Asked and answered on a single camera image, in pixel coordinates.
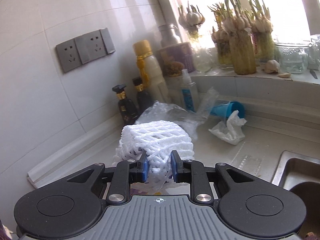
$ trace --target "metal screw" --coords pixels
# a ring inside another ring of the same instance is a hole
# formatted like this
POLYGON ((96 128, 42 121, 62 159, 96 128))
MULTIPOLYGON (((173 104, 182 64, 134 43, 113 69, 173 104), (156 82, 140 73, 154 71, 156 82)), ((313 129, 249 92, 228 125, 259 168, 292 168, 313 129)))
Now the metal screw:
POLYGON ((109 196, 109 200, 113 202, 119 202, 124 199, 124 196, 121 194, 112 194, 109 196))
POLYGON ((208 194, 199 194, 196 196, 196 199, 201 202, 208 202, 211 200, 211 196, 208 194))

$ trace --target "yellow strap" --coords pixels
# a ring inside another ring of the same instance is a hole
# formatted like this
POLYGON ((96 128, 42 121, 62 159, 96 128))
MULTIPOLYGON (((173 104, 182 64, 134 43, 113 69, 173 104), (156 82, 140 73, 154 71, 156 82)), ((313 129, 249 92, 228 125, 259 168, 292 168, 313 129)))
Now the yellow strap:
POLYGON ((144 57, 142 56, 137 57, 137 66, 140 71, 140 76, 142 78, 143 85, 146 88, 149 86, 149 77, 148 77, 148 74, 144 71, 144 57))

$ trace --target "black bottle cap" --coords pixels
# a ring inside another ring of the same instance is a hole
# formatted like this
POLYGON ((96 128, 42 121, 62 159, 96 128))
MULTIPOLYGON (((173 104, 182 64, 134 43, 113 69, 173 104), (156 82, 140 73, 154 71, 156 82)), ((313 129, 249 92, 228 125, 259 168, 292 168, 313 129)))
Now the black bottle cap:
POLYGON ((121 92, 124 91, 124 88, 126 87, 125 84, 122 84, 122 85, 116 85, 112 88, 112 91, 113 92, 116 92, 117 94, 120 94, 121 92))
POLYGON ((132 81, 133 81, 133 84, 135 87, 142 84, 141 77, 136 77, 136 78, 132 79, 132 81))

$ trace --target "yellow cap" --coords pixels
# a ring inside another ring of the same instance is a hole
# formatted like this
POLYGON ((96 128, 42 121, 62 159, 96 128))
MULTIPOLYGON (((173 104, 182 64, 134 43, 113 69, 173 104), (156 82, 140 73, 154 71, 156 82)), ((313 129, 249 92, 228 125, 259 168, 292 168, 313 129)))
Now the yellow cap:
POLYGON ((150 43, 147 40, 138 41, 133 45, 133 49, 137 56, 140 56, 152 51, 150 43))

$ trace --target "gray ribbed plate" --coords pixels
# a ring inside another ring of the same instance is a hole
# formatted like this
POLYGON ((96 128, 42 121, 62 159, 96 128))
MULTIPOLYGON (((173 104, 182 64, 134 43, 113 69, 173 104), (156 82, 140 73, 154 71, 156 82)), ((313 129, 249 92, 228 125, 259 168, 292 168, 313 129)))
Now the gray ribbed plate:
MULTIPOLYGON (((70 240, 249 240, 226 227, 211 207, 181 196, 133 196, 107 208, 91 229, 70 240)), ((296 235, 283 238, 300 239, 296 235)))

